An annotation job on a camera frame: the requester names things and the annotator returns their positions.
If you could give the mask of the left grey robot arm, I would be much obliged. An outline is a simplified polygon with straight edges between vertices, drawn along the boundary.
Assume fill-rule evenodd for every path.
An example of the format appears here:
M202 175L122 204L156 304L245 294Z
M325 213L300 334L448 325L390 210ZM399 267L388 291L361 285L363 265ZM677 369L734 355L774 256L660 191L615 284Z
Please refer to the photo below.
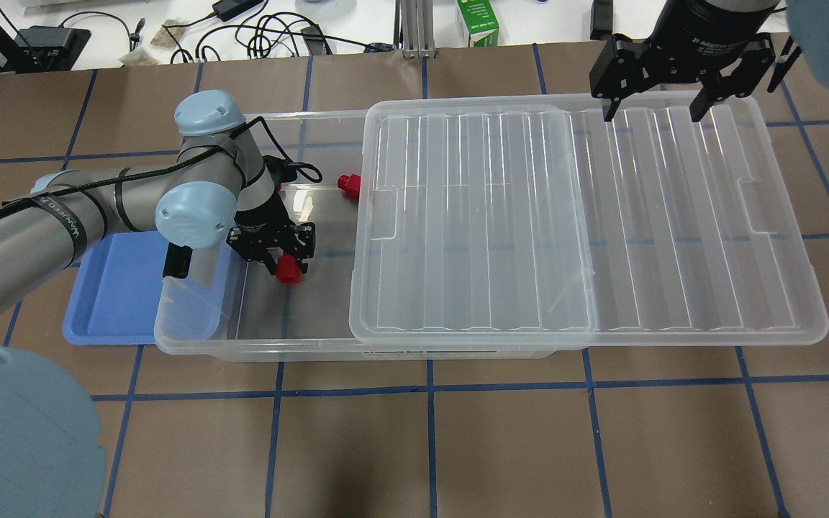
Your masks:
M185 278L192 252L227 243L276 274L299 275L314 256L312 223L291 219L279 194L307 165L285 150L264 156L226 91L199 91L175 109L174 164L83 171L36 181L0 207L0 314L102 240L159 232L166 275ZM102 423L86 389L55 361L0 347L0 517L96 517L105 485Z

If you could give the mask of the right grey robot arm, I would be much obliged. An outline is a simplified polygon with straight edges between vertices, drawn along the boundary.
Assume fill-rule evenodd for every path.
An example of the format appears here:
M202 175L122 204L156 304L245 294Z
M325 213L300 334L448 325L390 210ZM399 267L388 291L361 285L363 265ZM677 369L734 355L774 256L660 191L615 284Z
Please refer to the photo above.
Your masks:
M764 78L775 91L800 58L829 89L829 1L667 1L644 40L597 33L589 89L608 122L625 99L660 85L699 85L689 106L699 122Z

